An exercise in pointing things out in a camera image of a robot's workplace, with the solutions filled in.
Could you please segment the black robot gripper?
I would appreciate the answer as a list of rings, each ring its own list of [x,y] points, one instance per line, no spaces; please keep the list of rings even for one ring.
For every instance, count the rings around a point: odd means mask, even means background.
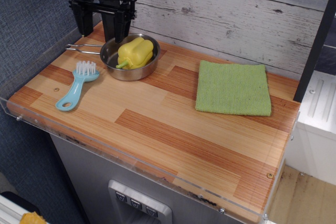
[[[120,43],[129,34],[131,20],[136,17],[137,0],[70,0],[79,32],[83,37],[93,32],[92,12],[101,13],[105,41]]]

